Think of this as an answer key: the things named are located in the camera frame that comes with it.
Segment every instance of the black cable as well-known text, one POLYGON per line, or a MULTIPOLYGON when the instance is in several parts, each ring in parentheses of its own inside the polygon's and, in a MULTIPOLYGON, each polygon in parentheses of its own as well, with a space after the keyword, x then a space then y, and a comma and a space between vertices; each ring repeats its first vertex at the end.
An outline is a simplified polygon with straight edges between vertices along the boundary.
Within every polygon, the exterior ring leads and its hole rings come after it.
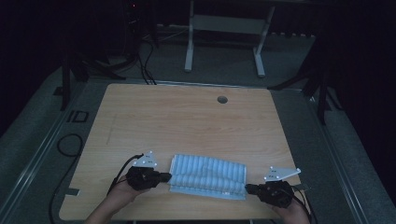
POLYGON ((54 201, 55 197, 58 195, 59 189, 60 189, 62 183, 64 182, 64 180, 66 179, 67 175, 69 174, 70 170, 73 168, 73 166, 74 166, 74 164, 76 163, 76 161, 78 160, 79 156, 81 156, 83 147, 84 147, 84 141, 82 140, 82 137, 79 136, 79 135, 76 134, 76 133, 67 134, 67 135, 63 136, 61 139, 59 139, 59 141, 58 141, 58 144, 57 144, 57 149, 58 149, 58 151, 59 151, 62 155, 66 156, 66 157, 74 158, 74 160, 73 160, 72 164, 70 164, 69 168, 67 169, 66 173, 65 173, 64 176, 62 177, 61 181, 58 183, 58 186, 56 187, 55 191, 53 191, 52 197, 51 197, 51 199, 50 199, 50 201, 49 201, 49 220, 50 220, 50 223, 52 223, 52 224, 55 223, 55 220, 54 220, 53 214, 52 214, 52 205, 53 205, 53 201, 54 201), (62 149, 61 149, 61 143, 62 143, 62 141, 63 141, 66 137, 70 137, 70 136, 75 136, 75 137, 78 138, 79 147, 78 147, 78 153, 77 153, 77 154, 68 154, 68 153, 63 152, 62 149))
POLYGON ((134 160, 134 159, 139 159, 139 158, 141 158, 142 156, 143 156, 143 154, 142 154, 142 155, 135 155, 135 156, 132 156, 127 162, 125 162, 125 163, 123 164, 123 166, 122 166, 122 168, 120 169, 120 171, 119 171, 119 173, 117 174, 117 176, 114 177, 113 182, 111 183, 110 188, 109 188, 108 191, 107 191, 107 195, 108 195, 108 193, 114 188, 114 186, 116 186, 116 185, 119 184, 120 182, 126 180, 126 179, 125 179, 125 180, 122 180, 122 181, 119 182, 119 179, 120 179, 120 176, 121 176, 121 174, 122 174, 122 171, 123 171, 123 170, 125 169, 125 167, 129 164, 129 162, 130 162, 131 160, 134 160))
POLYGON ((140 72, 142 74, 142 78, 146 81, 146 83, 148 85, 150 85, 150 84, 151 85, 157 85, 157 83, 154 80, 154 77, 152 76, 152 74, 148 70, 149 58, 151 57, 151 54, 154 51, 154 47, 147 40, 142 39, 142 42, 150 45, 150 52, 149 52, 148 57, 145 60, 144 64, 142 62, 142 58, 140 57, 140 55, 138 55, 138 60, 139 60, 139 63, 140 63, 140 72))
POLYGON ((293 194, 293 195, 290 195, 287 191, 285 191, 285 190, 283 190, 283 189, 280 189, 280 190, 281 190, 282 192, 284 192, 285 194, 289 195, 290 197, 292 197, 295 201, 297 201, 297 203, 299 203, 299 204, 303 207, 303 209, 304 209, 304 211, 305 211, 305 213, 306 213, 306 216, 308 217, 309 223, 312 223, 312 217, 311 217, 311 215, 309 214, 308 209, 306 208, 306 206, 304 205, 304 203, 303 203, 299 198, 297 198, 294 194, 293 194))
POLYGON ((301 190, 300 189, 298 189, 297 187, 295 187, 295 186, 291 186, 292 188, 294 188, 295 190, 297 190, 299 193, 300 193, 300 195, 301 195, 301 197, 303 198, 303 200, 304 200, 304 206, 306 205, 306 201, 305 201, 305 197, 304 197, 304 195, 303 195, 303 193, 301 192, 301 190))

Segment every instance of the floor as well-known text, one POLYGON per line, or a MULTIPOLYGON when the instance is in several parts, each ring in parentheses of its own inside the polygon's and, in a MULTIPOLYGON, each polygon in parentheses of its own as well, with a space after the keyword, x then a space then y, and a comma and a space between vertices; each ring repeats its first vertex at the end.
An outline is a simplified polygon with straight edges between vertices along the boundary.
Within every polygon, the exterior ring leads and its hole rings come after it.
MULTIPOLYGON (((185 73, 187 33, 184 28, 175 29, 177 32, 164 29, 160 33, 160 47, 148 59, 147 69, 158 84, 266 88, 294 76, 315 40, 268 36, 262 53, 267 75, 261 78, 256 76, 252 57, 254 37, 240 35, 227 39, 202 32, 197 34, 192 71, 185 73)), ((149 53, 150 45, 143 45, 142 59, 146 60, 149 53)), ((119 60, 121 57, 111 58, 113 63, 119 60)), ((81 223, 63 221, 57 215, 75 166, 66 174, 72 159, 63 157, 56 143, 68 133, 87 138, 109 83, 145 85, 138 64, 117 71, 127 77, 125 81, 112 80, 91 70, 87 83, 72 80, 73 100, 62 112, 61 97, 53 95, 61 85, 61 74, 58 69, 48 77, 0 139, 1 223, 49 223, 50 217, 54 223, 81 223), (72 110, 89 112, 87 122, 67 122, 72 110)), ((392 223, 396 220, 395 207, 347 115, 329 101, 331 110, 326 111, 326 125, 321 125, 316 117, 315 97, 307 98, 300 92, 304 82, 272 94, 295 163, 305 170, 300 178, 310 188, 306 194, 318 223, 392 223)), ((78 149, 76 141, 65 145, 71 153, 78 149)))

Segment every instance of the white metal frame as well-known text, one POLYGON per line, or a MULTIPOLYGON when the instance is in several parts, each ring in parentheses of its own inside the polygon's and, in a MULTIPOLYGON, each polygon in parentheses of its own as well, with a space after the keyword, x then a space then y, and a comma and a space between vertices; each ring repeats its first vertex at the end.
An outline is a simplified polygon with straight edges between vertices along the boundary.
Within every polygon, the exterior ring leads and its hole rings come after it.
POLYGON ((231 17, 217 17, 194 14, 194 0, 190 0, 190 25, 189 25, 189 45, 187 46, 186 63, 184 70, 192 70, 192 58, 194 53, 193 33, 194 30, 207 30, 218 32, 229 32, 239 34, 260 35, 260 43, 253 48, 254 60, 256 62, 257 74, 264 77, 264 66, 262 64, 262 46, 268 34, 271 19, 274 15, 275 7, 271 7, 266 20, 241 19, 231 17))

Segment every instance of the table surface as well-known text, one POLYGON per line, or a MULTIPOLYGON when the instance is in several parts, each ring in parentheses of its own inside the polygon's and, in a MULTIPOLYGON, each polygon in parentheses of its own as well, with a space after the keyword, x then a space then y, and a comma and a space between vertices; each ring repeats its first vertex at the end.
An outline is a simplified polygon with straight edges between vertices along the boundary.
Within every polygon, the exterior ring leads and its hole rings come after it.
MULTIPOLYGON (((264 89, 111 84, 107 87, 66 195, 64 220, 85 219, 133 155, 153 151, 157 171, 169 172, 177 153, 237 161, 247 183, 263 183, 270 166, 295 168, 271 93, 264 89), (219 96, 228 99, 218 102, 219 96)), ((287 179, 299 184, 299 177, 287 179)), ((173 193, 161 183, 114 219, 189 220, 275 218, 257 196, 232 201, 173 193)))

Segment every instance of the mounting plate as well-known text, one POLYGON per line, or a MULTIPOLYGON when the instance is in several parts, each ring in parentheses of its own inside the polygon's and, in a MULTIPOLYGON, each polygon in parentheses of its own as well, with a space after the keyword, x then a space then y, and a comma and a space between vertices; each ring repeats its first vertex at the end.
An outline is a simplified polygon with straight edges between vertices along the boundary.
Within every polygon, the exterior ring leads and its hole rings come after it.
POLYGON ((133 165, 134 167, 156 167, 157 166, 157 161, 155 160, 154 154, 152 151, 149 153, 143 154, 142 157, 137 159, 137 161, 134 161, 133 165))
POLYGON ((280 168, 280 167, 270 167, 270 171, 264 177, 265 181, 279 181, 286 179, 292 175, 297 175, 301 172, 299 168, 290 169, 290 168, 280 168))

